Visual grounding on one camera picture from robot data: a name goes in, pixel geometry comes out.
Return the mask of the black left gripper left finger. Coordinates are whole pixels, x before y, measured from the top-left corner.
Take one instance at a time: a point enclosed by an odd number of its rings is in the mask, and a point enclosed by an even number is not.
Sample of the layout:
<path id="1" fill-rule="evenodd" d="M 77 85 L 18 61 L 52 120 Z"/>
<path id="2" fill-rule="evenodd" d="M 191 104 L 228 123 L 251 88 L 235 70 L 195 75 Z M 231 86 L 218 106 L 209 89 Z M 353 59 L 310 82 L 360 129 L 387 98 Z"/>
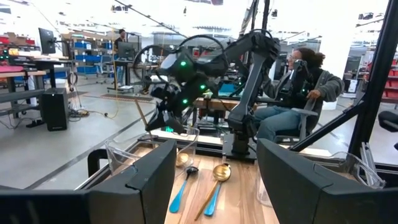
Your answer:
<path id="1" fill-rule="evenodd" d="M 176 149 L 168 140 L 88 190 L 0 190 L 0 224 L 164 224 Z"/>

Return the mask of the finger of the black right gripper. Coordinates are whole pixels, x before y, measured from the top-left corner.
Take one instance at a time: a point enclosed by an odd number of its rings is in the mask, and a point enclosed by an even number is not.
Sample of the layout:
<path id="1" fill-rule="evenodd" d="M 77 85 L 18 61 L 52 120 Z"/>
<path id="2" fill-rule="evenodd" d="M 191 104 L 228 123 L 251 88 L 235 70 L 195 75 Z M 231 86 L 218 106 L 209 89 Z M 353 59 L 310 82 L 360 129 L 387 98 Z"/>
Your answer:
<path id="1" fill-rule="evenodd" d="M 147 122 L 146 131 L 152 131 L 158 128 L 166 127 L 168 125 L 168 118 L 168 111 L 166 109 L 156 107 L 154 114 Z"/>
<path id="2" fill-rule="evenodd" d="M 169 120 L 169 127 L 178 134 L 182 134 L 185 131 L 185 127 L 183 126 L 183 124 L 175 118 L 171 118 Z"/>

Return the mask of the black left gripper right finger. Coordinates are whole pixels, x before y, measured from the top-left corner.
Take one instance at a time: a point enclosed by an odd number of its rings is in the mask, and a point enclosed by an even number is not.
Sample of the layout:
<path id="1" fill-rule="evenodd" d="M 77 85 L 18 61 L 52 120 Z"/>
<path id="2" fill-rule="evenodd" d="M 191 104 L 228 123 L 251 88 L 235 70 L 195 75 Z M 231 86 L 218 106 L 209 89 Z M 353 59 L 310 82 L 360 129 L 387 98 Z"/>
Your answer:
<path id="1" fill-rule="evenodd" d="M 398 224 L 397 187 L 370 187 L 266 139 L 256 152 L 280 224 Z"/>

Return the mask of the black spoon blue handle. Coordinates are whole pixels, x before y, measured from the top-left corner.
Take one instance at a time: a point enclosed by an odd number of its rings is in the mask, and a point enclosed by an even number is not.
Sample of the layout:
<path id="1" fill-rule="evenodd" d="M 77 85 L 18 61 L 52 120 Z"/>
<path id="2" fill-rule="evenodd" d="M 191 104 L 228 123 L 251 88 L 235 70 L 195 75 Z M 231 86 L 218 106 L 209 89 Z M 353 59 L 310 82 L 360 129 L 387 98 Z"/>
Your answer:
<path id="1" fill-rule="evenodd" d="M 220 187 L 221 187 L 221 183 L 218 182 L 216 185 L 215 191 L 213 193 L 213 196 L 212 196 L 210 202 L 208 203 L 207 207 L 205 208 L 205 211 L 204 211 L 205 216 L 208 216 L 208 217 L 213 216 L 215 209 L 216 209 L 216 203 L 217 203 L 217 198 L 218 198 L 218 194 L 220 191 Z"/>
<path id="2" fill-rule="evenodd" d="M 198 168 L 194 167 L 194 166 L 190 166 L 185 169 L 185 172 L 186 172 L 186 178 L 185 178 L 180 190 L 178 191 L 178 194 L 174 197 L 174 199 L 172 200 L 172 203 L 169 206 L 170 213 L 177 213 L 179 211 L 183 193 L 185 190 L 185 186 L 188 182 L 188 179 L 190 176 L 198 173 Z"/>

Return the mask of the clear plastic bin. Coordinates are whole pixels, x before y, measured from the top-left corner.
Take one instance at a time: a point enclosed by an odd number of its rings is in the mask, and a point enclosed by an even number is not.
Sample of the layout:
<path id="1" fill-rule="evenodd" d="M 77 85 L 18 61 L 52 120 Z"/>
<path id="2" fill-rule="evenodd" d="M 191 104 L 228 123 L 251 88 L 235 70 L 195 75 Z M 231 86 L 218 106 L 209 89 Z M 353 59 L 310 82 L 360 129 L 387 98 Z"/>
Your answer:
<path id="1" fill-rule="evenodd" d="M 304 154 L 303 156 L 347 179 L 355 180 L 370 188 L 383 189 L 386 185 L 386 181 L 378 176 L 373 156 L 369 152 L 362 154 L 363 159 L 343 151 L 334 153 L 331 156 L 309 154 Z"/>
<path id="2" fill-rule="evenodd" d="M 161 129 L 151 131 L 153 140 L 141 141 L 140 137 L 147 133 L 139 134 L 123 141 L 111 140 L 105 143 L 108 153 L 108 164 L 112 174 L 116 174 L 132 165 L 138 159 L 144 157 L 147 153 L 159 147 L 168 140 L 175 140 L 177 144 L 177 154 L 186 153 L 189 155 L 188 162 L 181 167 L 175 166 L 175 176 L 185 172 L 185 169 L 193 165 L 197 142 L 200 130 L 197 128 L 185 127 L 182 134 L 175 132 L 169 133 Z"/>

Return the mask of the black rig diagonal strut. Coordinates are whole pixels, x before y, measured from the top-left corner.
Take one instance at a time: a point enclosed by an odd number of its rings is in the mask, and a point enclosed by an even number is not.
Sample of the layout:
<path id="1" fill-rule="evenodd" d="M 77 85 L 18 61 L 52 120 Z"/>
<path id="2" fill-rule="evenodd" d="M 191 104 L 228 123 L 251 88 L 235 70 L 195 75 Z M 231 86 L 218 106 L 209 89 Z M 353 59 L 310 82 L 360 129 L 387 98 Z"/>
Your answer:
<path id="1" fill-rule="evenodd" d="M 363 107 L 364 102 L 360 101 L 358 104 L 347 108 L 342 114 L 331 120 L 326 125 L 322 126 L 317 131 L 313 132 L 309 136 L 305 137 L 303 140 L 300 140 L 297 144 L 291 146 L 289 149 L 294 152 L 300 152 L 304 150 L 305 148 L 312 145 L 314 142 L 332 132 L 337 127 L 341 126 L 343 123 L 347 122 L 349 119 L 358 115 Z"/>

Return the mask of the black monitor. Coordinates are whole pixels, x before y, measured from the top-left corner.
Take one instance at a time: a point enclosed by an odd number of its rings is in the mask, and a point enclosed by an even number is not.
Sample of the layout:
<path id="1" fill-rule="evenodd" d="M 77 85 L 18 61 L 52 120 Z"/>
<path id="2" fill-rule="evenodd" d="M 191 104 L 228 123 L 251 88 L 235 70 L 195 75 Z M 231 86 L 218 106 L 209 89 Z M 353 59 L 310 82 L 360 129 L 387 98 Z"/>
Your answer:
<path id="1" fill-rule="evenodd" d="M 134 44 L 132 42 L 119 42 L 118 57 L 133 59 L 135 54 Z"/>
<path id="2" fill-rule="evenodd" d="M 43 54 L 54 54 L 56 38 L 53 36 L 53 32 L 51 30 L 38 28 L 41 51 Z"/>

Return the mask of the person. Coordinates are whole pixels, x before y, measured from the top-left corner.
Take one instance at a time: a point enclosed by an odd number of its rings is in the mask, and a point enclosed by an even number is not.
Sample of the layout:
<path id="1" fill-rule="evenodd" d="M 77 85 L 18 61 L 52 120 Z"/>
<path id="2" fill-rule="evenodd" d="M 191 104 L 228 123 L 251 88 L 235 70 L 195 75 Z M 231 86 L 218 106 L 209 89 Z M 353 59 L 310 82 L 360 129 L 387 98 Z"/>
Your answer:
<path id="1" fill-rule="evenodd" d="M 120 46 L 124 46 L 126 42 L 126 31 L 124 29 L 119 29 L 119 37 L 114 41 L 114 52 L 117 55 L 116 60 L 125 60 L 126 56 L 124 49 L 119 49 Z M 124 66 L 116 64 L 116 81 L 117 86 L 124 85 Z"/>
<path id="2" fill-rule="evenodd" d="M 293 108 L 304 109 L 308 102 L 313 103 L 316 116 L 308 116 L 306 129 L 311 131 L 317 124 L 324 102 L 335 102 L 344 88 L 341 78 L 323 70 L 325 55 L 308 48 L 298 48 L 292 52 L 289 70 L 294 69 L 296 60 L 307 62 L 309 74 L 312 76 L 311 89 L 304 96 L 292 96 L 286 103 L 278 106 L 257 108 L 254 112 L 257 126 L 257 138 L 275 142 L 278 134 L 297 131 L 303 126 L 301 114 Z"/>

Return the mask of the black office chair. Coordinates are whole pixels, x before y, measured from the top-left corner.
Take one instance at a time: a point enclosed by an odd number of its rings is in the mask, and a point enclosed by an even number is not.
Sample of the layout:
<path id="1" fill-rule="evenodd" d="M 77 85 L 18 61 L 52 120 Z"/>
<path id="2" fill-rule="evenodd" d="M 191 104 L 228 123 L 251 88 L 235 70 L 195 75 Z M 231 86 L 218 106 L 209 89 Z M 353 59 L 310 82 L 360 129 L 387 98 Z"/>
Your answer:
<path id="1" fill-rule="evenodd" d="M 323 102 L 323 98 L 310 99 L 304 108 L 289 108 L 290 111 L 294 111 L 300 116 L 300 123 L 296 129 L 277 131 L 276 143 L 291 146 L 311 135 L 318 124 Z"/>

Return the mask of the shelf with blue bins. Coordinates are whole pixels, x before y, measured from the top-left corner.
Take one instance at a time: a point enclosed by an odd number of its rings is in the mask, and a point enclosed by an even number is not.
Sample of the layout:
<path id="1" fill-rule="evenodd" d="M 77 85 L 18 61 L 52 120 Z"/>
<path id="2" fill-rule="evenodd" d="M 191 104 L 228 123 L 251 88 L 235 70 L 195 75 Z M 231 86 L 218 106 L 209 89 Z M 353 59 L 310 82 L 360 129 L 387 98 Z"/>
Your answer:
<path id="1" fill-rule="evenodd" d="M 109 75 L 114 73 L 113 43 L 108 39 L 73 39 L 73 63 L 79 75 Z"/>

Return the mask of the black computer tower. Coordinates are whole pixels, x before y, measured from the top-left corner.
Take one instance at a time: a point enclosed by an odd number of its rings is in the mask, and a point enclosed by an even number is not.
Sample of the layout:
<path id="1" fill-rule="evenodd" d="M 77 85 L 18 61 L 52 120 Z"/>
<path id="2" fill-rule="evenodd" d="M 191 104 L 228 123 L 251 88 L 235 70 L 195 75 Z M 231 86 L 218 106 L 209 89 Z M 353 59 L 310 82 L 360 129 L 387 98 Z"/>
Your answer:
<path id="1" fill-rule="evenodd" d="M 48 131 L 64 131 L 68 128 L 68 97 L 66 88 L 49 88 L 40 101 L 43 119 Z"/>

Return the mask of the wooden top desk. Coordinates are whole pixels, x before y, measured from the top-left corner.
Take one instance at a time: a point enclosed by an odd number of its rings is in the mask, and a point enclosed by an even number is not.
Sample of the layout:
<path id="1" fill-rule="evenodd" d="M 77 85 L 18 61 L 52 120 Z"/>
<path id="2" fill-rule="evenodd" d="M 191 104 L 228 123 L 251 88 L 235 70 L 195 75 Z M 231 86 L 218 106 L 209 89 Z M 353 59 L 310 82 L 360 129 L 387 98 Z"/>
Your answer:
<path id="1" fill-rule="evenodd" d="M 18 118 L 20 113 L 28 110 L 38 110 L 42 115 L 42 107 L 39 104 L 44 93 L 44 71 L 21 71 L 0 73 L 0 78 L 6 78 L 8 92 L 0 93 L 0 104 L 10 103 L 11 107 L 0 109 L 0 116 L 13 115 Z M 24 91 L 16 91 L 15 77 L 22 77 L 27 88 Z"/>

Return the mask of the black corner bracket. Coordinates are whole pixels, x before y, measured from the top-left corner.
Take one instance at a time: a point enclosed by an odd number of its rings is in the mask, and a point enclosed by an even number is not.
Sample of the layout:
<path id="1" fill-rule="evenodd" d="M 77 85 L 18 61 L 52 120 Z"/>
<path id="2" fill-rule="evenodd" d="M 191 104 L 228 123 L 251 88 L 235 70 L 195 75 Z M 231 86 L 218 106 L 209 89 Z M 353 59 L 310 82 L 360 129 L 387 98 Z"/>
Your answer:
<path id="1" fill-rule="evenodd" d="M 100 160 L 107 159 L 108 153 L 106 149 L 95 149 L 90 152 L 87 157 L 88 177 L 94 175 L 100 170 Z"/>

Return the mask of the black rig frame post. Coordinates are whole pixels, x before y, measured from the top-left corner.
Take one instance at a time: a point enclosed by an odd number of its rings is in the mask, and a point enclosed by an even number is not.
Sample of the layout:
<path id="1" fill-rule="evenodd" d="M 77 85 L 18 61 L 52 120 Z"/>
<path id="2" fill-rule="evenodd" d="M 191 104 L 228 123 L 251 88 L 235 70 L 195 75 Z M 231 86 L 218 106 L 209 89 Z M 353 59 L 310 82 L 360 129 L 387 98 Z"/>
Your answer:
<path id="1" fill-rule="evenodd" d="M 366 92 L 356 106 L 358 116 L 348 152 L 360 156 L 362 143 L 368 142 L 398 44 L 398 0 L 389 0 L 381 33 L 373 57 Z"/>

